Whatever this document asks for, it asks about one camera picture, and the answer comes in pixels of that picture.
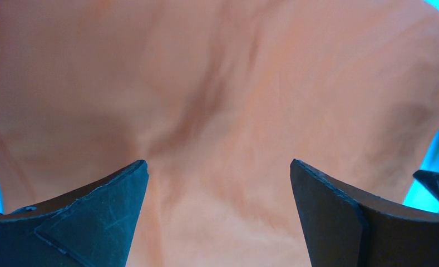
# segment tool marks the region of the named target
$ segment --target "scratch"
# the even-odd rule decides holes
[[[105,226],[105,230],[108,230],[109,228],[111,228],[111,227],[113,227],[113,226],[116,226],[116,225],[119,224],[120,222],[122,222],[122,221],[128,219],[129,217],[130,217],[130,215],[126,215],[126,216],[124,216],[124,217],[122,217],[122,218],[120,218],[120,219],[117,219],[116,221],[114,221],[114,222],[112,222],[112,223],[106,225],[106,226]]]

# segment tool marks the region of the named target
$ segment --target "orange cloth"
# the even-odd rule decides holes
[[[292,159],[401,202],[438,129],[420,0],[0,0],[5,210],[145,159],[128,266],[309,266]]]

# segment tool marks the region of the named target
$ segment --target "cloth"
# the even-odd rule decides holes
[[[127,266],[309,266],[292,159],[401,202],[438,129],[419,0],[0,1],[5,211],[145,159]]]

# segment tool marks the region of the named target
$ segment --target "orange fabric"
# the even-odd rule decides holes
[[[128,266],[309,266],[292,159],[401,202],[438,129],[419,0],[0,1],[5,210],[145,159]]]

